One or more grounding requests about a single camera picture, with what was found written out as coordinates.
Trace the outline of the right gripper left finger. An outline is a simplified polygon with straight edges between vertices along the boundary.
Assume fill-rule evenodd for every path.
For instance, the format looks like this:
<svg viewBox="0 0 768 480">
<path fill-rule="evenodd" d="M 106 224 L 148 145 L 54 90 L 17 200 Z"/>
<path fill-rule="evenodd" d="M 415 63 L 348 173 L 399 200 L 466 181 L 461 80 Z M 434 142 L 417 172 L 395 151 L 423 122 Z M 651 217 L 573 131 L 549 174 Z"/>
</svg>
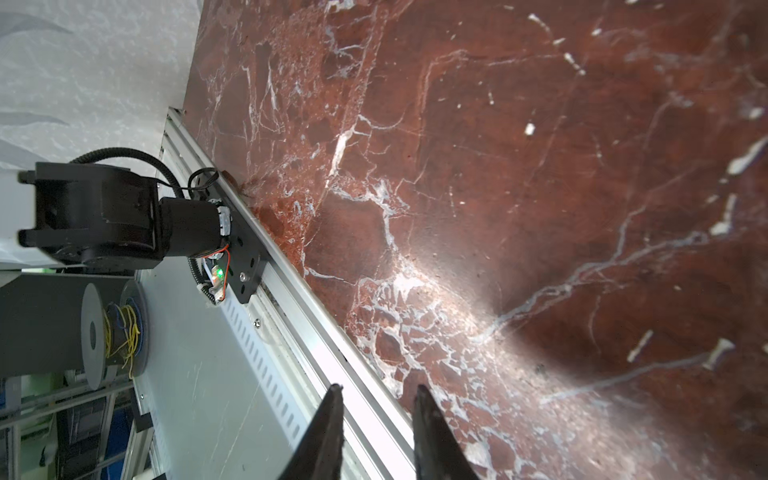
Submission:
<svg viewBox="0 0 768 480">
<path fill-rule="evenodd" d="M 342 386 L 332 384 L 279 480 L 339 480 L 343 465 Z"/>
</svg>

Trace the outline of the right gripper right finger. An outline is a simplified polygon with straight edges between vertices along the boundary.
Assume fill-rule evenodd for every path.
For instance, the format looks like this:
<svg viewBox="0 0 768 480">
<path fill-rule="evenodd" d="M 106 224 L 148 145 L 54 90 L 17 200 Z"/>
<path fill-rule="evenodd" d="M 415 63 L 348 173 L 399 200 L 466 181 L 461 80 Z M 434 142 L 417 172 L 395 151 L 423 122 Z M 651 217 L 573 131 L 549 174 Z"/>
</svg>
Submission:
<svg viewBox="0 0 768 480">
<path fill-rule="evenodd" d="M 420 384 L 412 411 L 415 471 L 419 480 L 478 476 L 463 454 L 429 389 Z"/>
</svg>

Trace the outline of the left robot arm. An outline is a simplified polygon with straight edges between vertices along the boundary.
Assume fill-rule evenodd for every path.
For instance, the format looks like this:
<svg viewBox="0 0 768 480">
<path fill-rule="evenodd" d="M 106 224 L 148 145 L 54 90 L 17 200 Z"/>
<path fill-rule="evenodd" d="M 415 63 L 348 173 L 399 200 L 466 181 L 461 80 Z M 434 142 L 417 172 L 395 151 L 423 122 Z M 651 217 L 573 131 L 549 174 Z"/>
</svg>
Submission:
<svg viewBox="0 0 768 480">
<path fill-rule="evenodd" d="M 125 147 L 38 162 L 17 175 L 35 199 L 35 224 L 18 241 L 64 265 L 117 270 L 215 254 L 229 243 L 232 219 L 226 205 L 208 199 L 218 178 L 209 174 L 199 186 L 182 185 L 160 159 Z"/>
</svg>

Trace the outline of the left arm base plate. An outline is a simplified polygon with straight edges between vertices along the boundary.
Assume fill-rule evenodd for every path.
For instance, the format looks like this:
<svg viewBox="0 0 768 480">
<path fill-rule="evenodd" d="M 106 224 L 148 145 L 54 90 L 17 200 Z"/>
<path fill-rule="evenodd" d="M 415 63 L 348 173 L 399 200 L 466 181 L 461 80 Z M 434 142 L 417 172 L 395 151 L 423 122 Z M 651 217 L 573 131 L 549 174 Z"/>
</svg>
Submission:
<svg viewBox="0 0 768 480">
<path fill-rule="evenodd" d="M 206 189 L 209 200 L 219 206 L 224 245 L 202 260 L 212 286 L 208 291 L 217 303 L 237 299 L 247 304 L 261 284 L 269 260 L 250 209 L 223 177 Z"/>
</svg>

